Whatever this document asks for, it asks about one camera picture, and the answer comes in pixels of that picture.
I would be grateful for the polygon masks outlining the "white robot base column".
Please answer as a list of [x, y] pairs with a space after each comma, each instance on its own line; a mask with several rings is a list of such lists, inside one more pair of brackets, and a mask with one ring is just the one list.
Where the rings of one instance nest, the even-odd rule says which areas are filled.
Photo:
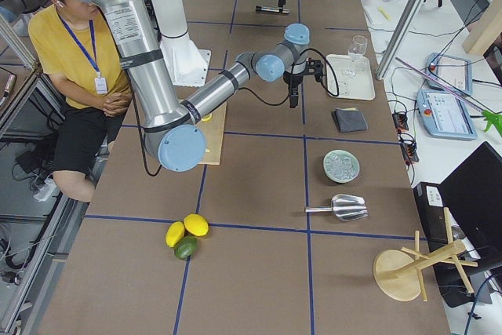
[[201, 87], [206, 82], [211, 52], [198, 49], [189, 35], [183, 0], [151, 0], [160, 47], [175, 86]]

